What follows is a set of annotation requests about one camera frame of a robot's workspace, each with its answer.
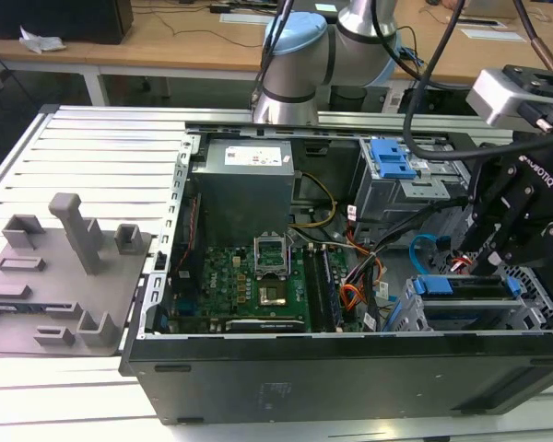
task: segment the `chip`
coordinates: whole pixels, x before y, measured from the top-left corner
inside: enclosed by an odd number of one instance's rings
[[[258,303],[261,306],[286,306],[287,281],[262,280],[258,282]]]

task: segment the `black computer case side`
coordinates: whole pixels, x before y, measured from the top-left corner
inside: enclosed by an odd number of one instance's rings
[[[502,414],[553,385],[553,335],[136,340],[163,424]]]
[[[0,39],[20,27],[43,37],[119,44],[133,23],[131,0],[0,0]]]

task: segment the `yellow wire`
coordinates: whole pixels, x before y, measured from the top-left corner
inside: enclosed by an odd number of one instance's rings
[[[337,202],[334,199],[334,196],[332,196],[332,193],[328,191],[328,189],[324,186],[324,184],[319,181],[317,178],[315,178],[311,173],[308,172],[302,172],[301,175],[305,175],[306,177],[311,178],[315,181],[315,183],[322,188],[322,190],[328,195],[328,198],[330,198],[330,202],[332,203],[332,209],[330,210],[330,213],[328,217],[324,221],[317,221],[315,223],[297,223],[297,224],[289,224],[291,227],[300,227],[300,228],[311,228],[311,227],[321,227],[329,223],[332,218],[335,216],[335,207],[337,206]]]

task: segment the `metal slotted table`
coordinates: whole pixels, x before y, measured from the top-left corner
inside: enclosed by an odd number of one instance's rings
[[[398,115],[323,113],[320,120],[389,130],[402,123]],[[0,167],[0,250],[14,213],[58,227],[46,210],[55,192],[79,193],[83,215],[96,216],[103,229],[131,222],[157,236],[185,122],[248,121],[239,110],[61,107],[38,115]],[[415,127],[467,132],[477,143],[510,136],[467,117],[419,117]],[[155,238],[150,249],[157,246]],[[151,266],[148,258],[144,272]],[[553,442],[553,387],[503,416],[164,426],[137,381],[118,374],[119,364],[119,357],[0,356],[0,440]]]

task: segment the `gray plastic holder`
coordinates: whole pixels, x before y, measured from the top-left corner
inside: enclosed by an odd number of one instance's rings
[[[0,353],[113,355],[147,257],[151,235],[134,225],[101,231],[75,194],[49,210],[64,226],[33,215],[6,224],[0,253]]]

